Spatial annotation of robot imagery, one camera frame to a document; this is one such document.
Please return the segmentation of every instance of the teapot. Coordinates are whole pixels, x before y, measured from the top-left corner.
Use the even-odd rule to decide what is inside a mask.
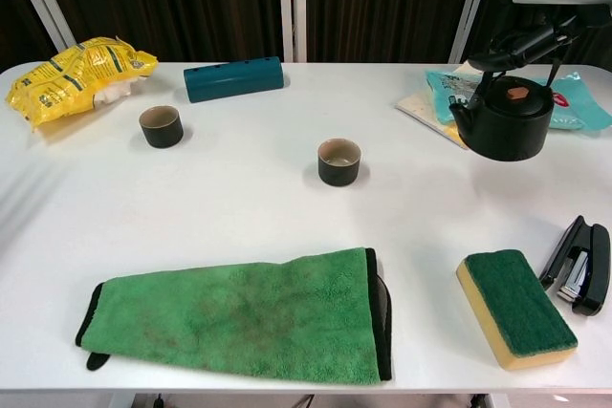
[[[544,146],[554,104],[550,85],[485,72],[470,102],[449,109],[471,150],[492,160],[521,161]]]

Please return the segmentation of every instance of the kitchen sponge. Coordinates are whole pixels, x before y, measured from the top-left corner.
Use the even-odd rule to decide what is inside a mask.
[[[470,255],[457,277],[506,370],[559,362],[578,346],[520,251]]]

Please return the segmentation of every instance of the ceramic cup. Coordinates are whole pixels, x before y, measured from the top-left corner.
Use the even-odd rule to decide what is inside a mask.
[[[318,176],[325,183],[344,186],[360,171],[361,150],[351,140],[329,139],[318,148]]]
[[[151,107],[139,118],[144,137],[155,148],[167,148],[183,138],[179,111],[169,105]]]

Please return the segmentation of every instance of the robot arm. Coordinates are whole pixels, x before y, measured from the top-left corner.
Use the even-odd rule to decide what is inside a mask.
[[[491,52],[469,58],[475,69],[506,72],[523,67],[553,50],[570,44],[587,28],[612,20],[612,0],[513,0],[516,4],[563,6],[561,15],[535,31],[510,31],[492,42]]]

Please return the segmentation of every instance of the floor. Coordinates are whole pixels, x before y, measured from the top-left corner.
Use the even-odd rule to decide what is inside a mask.
[[[139,395],[133,408],[152,408],[154,395]],[[512,408],[612,408],[612,395],[509,396]],[[300,396],[164,395],[164,408],[304,408]],[[316,396],[311,408],[467,408],[469,396]],[[4,394],[0,408],[108,408],[110,394]]]

